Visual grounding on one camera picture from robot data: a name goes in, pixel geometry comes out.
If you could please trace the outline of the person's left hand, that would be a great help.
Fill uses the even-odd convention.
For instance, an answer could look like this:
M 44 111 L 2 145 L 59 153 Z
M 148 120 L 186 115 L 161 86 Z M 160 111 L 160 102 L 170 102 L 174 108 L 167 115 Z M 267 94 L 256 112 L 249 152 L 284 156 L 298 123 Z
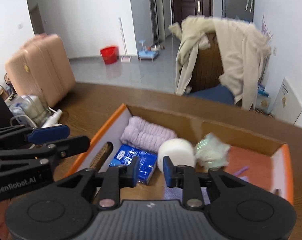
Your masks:
M 9 230 L 5 224 L 5 212 L 9 205 L 10 205 L 9 199 L 0 202 L 0 239 L 1 240 L 14 239 L 12 235 L 9 233 Z

